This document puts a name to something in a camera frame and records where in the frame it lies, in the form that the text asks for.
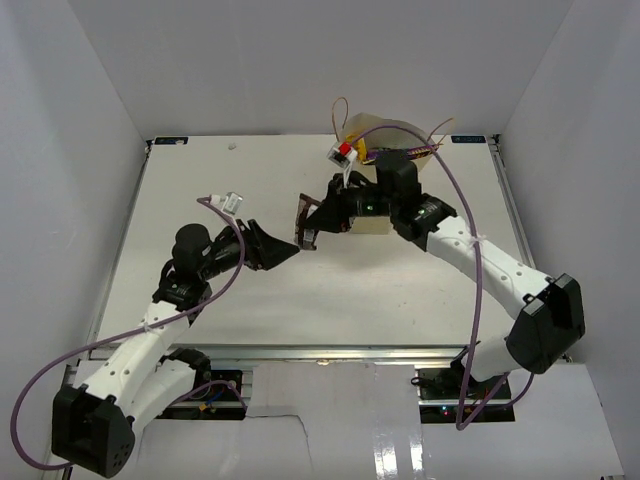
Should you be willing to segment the brown chocolate bar wrapper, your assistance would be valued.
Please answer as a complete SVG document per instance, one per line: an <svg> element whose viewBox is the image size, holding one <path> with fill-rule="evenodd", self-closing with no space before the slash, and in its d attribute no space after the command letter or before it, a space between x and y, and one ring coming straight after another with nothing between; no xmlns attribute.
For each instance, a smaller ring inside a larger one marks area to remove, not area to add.
<svg viewBox="0 0 640 480"><path fill-rule="evenodd" d="M308 227L308 218L317 210L320 202L312 197L301 193L299 195L298 207L295 220L295 240L298 247L305 251L315 251L318 230Z"/></svg>

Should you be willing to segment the dark purple nut snack bag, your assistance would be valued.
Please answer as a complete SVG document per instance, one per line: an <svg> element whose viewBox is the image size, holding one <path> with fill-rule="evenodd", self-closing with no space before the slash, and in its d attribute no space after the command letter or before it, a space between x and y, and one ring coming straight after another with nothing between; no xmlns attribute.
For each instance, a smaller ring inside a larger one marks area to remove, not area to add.
<svg viewBox="0 0 640 480"><path fill-rule="evenodd" d="M360 152L358 154L358 160L364 165L372 165L387 153L398 154L409 160L417 160L431 156L432 153L437 151L441 146L442 143L438 142L431 146L418 146L412 148L377 147Z"/></svg>

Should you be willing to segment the yellow M&M's packet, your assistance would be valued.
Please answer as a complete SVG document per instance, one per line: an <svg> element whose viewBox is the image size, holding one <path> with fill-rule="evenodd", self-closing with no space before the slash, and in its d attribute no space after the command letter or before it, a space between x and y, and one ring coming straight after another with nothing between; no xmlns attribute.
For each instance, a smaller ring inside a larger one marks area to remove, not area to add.
<svg viewBox="0 0 640 480"><path fill-rule="evenodd" d="M346 135L345 141L349 143L357 152L357 160L362 165L371 163L368 157L368 149L364 138L359 137L359 132L352 132Z"/></svg>

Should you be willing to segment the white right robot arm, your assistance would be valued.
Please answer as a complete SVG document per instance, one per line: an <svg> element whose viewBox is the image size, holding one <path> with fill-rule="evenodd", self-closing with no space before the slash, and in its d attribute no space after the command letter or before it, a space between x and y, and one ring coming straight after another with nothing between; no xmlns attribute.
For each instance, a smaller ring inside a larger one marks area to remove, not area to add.
<svg viewBox="0 0 640 480"><path fill-rule="evenodd" d="M331 148L328 158L341 171L329 181L326 197L303 227L343 233L357 218L386 217L401 238L475 282L471 339L452 361L447 377L459 396L475 398L489 379L513 370L543 374L584 336L581 287L573 277L551 277L482 239L469 215L459 216L449 204L423 192L417 166L404 153L384 152L375 162L374 181L354 170L357 157L346 142ZM507 333L481 341L479 317L485 294L514 323Z"/></svg>

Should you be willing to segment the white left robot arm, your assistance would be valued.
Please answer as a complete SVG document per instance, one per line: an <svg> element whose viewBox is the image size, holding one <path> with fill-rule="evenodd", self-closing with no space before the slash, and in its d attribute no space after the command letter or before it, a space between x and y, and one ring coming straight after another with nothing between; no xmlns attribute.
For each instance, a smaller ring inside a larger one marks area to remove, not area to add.
<svg viewBox="0 0 640 480"><path fill-rule="evenodd" d="M270 270L298 251L254 220L233 223L216 238L201 224L181 227L140 332L124 340L79 386L65 385L56 394L53 453L104 478L117 475L155 417L184 395L199 399L210 390L204 356L170 350L211 298L210 280L242 266Z"/></svg>

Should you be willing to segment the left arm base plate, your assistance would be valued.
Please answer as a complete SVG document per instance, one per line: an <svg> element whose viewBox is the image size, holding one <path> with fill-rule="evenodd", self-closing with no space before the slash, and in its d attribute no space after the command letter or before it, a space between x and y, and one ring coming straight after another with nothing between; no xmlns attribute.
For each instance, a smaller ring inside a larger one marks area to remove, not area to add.
<svg viewBox="0 0 640 480"><path fill-rule="evenodd" d="M198 402L203 409L212 407L216 402L236 402L246 408L242 397L243 372L241 370L212 370L210 378L192 391L171 403L171 406L183 402Z"/></svg>

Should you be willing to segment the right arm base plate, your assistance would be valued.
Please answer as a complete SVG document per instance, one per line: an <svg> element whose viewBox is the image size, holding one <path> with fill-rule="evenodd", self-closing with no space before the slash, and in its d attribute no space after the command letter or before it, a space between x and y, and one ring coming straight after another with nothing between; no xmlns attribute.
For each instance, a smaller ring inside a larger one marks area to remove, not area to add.
<svg viewBox="0 0 640 480"><path fill-rule="evenodd" d="M500 376L495 376L476 386L469 384L462 409L463 421L478 409L500 379ZM450 372L448 365L417 364L410 383L417 391L422 425L454 425L456 423L460 386L458 378ZM473 422L514 422L516 420L514 407L509 405L514 398L515 392L511 389L509 381L505 380Z"/></svg>

